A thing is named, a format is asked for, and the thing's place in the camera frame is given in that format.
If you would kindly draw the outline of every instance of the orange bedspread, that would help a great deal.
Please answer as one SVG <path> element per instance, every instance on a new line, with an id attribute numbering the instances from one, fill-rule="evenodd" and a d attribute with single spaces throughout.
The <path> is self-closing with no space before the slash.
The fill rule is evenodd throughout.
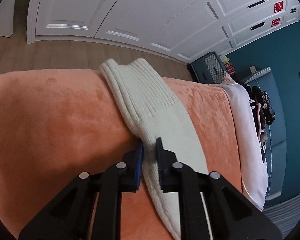
<path id="1" fill-rule="evenodd" d="M 241 191 L 234 123 L 221 88 L 164 78 L 186 107 L 209 171 Z M 0 75 L 0 219 L 20 230 L 81 171 L 95 174 L 135 147 L 100 72 L 37 70 Z M 122 239 L 172 239 L 144 182 L 123 193 Z"/>

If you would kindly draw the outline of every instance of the wall outlet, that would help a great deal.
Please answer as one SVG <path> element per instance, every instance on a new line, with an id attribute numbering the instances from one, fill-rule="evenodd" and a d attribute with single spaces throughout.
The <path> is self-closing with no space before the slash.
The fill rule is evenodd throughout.
<path id="1" fill-rule="evenodd" d="M 250 71 L 253 74 L 253 73 L 257 72 L 257 69 L 255 66 L 252 66 L 252 67 L 250 67 Z"/>

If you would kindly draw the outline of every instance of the blue upholstered headboard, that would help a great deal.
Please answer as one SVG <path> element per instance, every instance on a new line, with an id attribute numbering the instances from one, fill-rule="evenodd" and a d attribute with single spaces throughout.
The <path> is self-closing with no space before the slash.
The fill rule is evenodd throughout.
<path id="1" fill-rule="evenodd" d="M 271 105 L 275 111 L 273 124 L 266 127 L 268 134 L 266 161 L 269 176 L 266 200 L 271 200 L 281 195 L 286 170 L 287 134 L 283 109 L 277 85 L 271 72 L 248 84 L 259 87 L 261 91 L 267 91 Z"/>

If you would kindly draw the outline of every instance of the floor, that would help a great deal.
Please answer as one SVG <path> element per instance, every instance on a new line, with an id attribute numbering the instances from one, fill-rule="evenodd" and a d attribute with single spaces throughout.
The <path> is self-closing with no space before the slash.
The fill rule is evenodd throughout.
<path id="1" fill-rule="evenodd" d="M 26 44 L 28 0 L 16 0 L 14 34 L 0 36 L 0 74 L 31 69 L 94 69 L 113 58 L 119 64 L 129 64 L 143 57 L 164 77 L 190 80 L 186 65 L 134 49 L 83 41 L 37 41 Z"/>

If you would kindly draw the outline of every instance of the wall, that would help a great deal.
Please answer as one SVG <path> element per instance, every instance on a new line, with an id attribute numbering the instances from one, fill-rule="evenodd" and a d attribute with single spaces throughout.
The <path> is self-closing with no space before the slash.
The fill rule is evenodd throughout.
<path id="1" fill-rule="evenodd" d="M 287 165 L 282 195 L 267 204 L 276 204 L 300 192 L 300 22 L 284 27 L 227 55 L 239 77 L 271 67 L 287 129 Z"/>

